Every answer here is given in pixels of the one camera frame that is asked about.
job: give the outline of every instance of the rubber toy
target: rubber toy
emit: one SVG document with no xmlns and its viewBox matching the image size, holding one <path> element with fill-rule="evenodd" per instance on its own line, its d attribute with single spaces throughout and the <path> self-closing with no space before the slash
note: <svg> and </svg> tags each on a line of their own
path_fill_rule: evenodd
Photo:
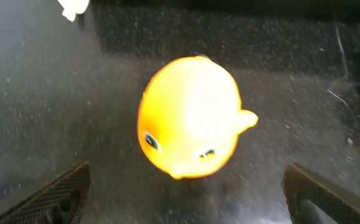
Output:
<svg viewBox="0 0 360 224">
<path fill-rule="evenodd" d="M 258 117 L 241 109 L 233 77 L 202 56 L 158 71 L 141 99 L 137 133 L 148 159 L 174 179 L 210 175 L 233 154 Z"/>
</svg>

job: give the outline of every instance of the toy eye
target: toy eye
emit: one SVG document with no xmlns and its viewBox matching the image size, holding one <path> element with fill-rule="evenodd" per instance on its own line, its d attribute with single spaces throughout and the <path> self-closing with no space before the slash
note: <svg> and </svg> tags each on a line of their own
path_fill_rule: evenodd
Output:
<svg viewBox="0 0 360 224">
<path fill-rule="evenodd" d="M 207 158 L 207 157 L 209 157 L 209 156 L 214 155 L 215 152 L 216 152 L 216 151 L 215 151 L 214 149 L 209 149 L 209 150 L 207 150 L 205 153 L 201 154 L 201 155 L 199 156 L 199 158 Z"/>
<path fill-rule="evenodd" d="M 145 141 L 148 143 L 148 145 L 150 145 L 153 148 L 160 151 L 159 143 L 156 141 L 156 139 L 151 134 L 149 134 L 148 132 L 145 132 L 144 138 L 145 138 Z"/>
</svg>

